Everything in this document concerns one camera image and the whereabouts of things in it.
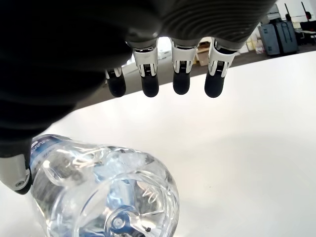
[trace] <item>plastic water bottle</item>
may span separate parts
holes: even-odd
[[[57,135],[33,140],[31,194],[48,237],[171,237],[175,182],[147,153]]]

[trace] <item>table surface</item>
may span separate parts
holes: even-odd
[[[180,195],[175,237],[316,236],[316,52],[205,75],[186,95],[126,95],[74,111],[46,133],[151,153]],[[0,185],[0,233],[41,237],[27,197]]]

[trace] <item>wall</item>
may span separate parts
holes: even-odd
[[[312,8],[312,5],[316,5],[316,0],[277,0],[276,4],[278,6],[279,12],[281,14],[282,19],[285,20],[285,15],[287,14],[285,3],[290,12],[293,22],[303,22],[307,21],[304,9],[302,7],[301,2],[303,2],[306,11],[309,11],[312,15],[312,20],[316,20],[315,11]]]
[[[314,15],[316,15],[316,0],[310,0]]]

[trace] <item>floor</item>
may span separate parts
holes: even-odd
[[[310,51],[316,51],[316,45],[302,45],[299,46],[298,53],[305,53]],[[256,54],[254,51],[243,53],[239,56],[236,56],[232,67],[259,62],[263,60],[268,60],[275,57],[267,56],[266,54]],[[200,66],[195,64],[192,66],[191,76],[197,76],[205,74],[207,72],[207,66]],[[124,75],[126,82],[126,94],[134,93],[136,91],[142,90],[141,80],[138,71],[133,71],[127,75]],[[158,63],[158,80],[159,85],[170,83],[173,80],[173,68],[171,63],[171,57],[159,60]],[[75,109],[80,109],[89,105],[100,103],[106,100],[114,99],[115,97],[109,92],[109,89],[106,85],[96,91],[91,97],[87,98],[84,101],[78,103]]]

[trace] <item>robotic hand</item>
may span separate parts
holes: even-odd
[[[189,90],[199,40],[214,37],[205,93],[219,96],[235,52],[275,1],[1,1],[0,180],[25,194],[32,183],[32,138],[70,113],[105,78],[110,92],[123,96],[121,65],[132,53],[145,95],[156,96],[160,36],[172,40],[177,94]]]

